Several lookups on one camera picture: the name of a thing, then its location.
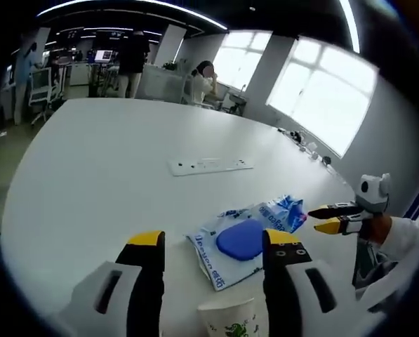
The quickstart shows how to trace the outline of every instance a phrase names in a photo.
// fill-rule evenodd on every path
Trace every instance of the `white power strip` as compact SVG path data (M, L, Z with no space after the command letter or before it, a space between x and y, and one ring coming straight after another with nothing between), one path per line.
M247 159L220 158L170 160L168 166L174 176L254 169L254 165Z

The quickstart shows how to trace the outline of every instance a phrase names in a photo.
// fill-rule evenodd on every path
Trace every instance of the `paper cup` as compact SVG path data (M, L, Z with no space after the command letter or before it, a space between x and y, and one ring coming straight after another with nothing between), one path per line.
M241 303L205 303L198 307L210 337L257 337L254 298Z

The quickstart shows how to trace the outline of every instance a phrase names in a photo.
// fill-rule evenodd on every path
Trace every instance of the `computer screen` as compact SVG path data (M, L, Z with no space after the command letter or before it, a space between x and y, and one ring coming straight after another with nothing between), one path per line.
M95 54L96 62L109 62L111 60L112 51L97 51Z

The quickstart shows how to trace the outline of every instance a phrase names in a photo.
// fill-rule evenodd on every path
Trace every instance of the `desk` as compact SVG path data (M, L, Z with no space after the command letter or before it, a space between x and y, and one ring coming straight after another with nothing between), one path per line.
M249 158L255 168L173 177L167 167L169 159L204 157ZM223 296L255 296L264 326L263 273L216 293L183 235L221 211L283 193L303 198L306 211L354 197L351 187L270 126L173 103L69 100L40 130L15 172L1 245L16 282L35 309L48 315L68 303L88 273L114 261L129 237L161 229L161 328L167 336L198 336L204 328L197 305ZM313 259L324 259L351 279L356 236L321 234L314 223L308 219L295 234Z

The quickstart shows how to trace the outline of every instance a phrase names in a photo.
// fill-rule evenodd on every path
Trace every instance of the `bright window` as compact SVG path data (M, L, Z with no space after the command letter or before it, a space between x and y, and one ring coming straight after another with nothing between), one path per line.
M355 55L301 38L267 104L342 157L364 120L377 73Z
M229 33L214 60L218 81L246 90L271 35L271 32Z

